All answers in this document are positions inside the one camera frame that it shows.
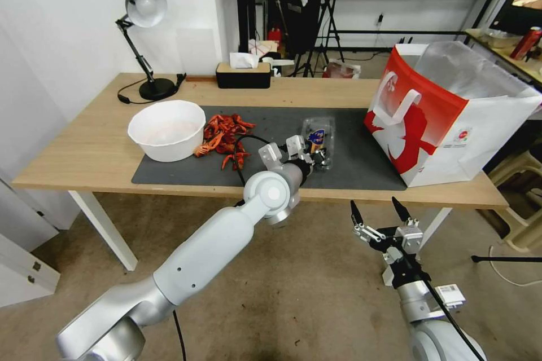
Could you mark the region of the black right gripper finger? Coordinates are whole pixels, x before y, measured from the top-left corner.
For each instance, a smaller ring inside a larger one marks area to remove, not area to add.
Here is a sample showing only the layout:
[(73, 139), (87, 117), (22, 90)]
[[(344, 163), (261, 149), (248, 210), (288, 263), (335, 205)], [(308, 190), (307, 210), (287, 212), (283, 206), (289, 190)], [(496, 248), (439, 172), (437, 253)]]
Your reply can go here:
[(377, 231), (376, 229), (364, 223), (361, 213), (356, 203), (353, 200), (350, 200), (350, 208), (351, 208), (351, 219), (353, 223), (353, 233), (360, 240), (366, 243), (370, 243), (371, 241), (380, 243), (381, 241), (386, 239), (386, 236), (383, 233)]
[(419, 227), (419, 220), (412, 217), (408, 209), (395, 196), (391, 198), (391, 201), (401, 220), (400, 228)]

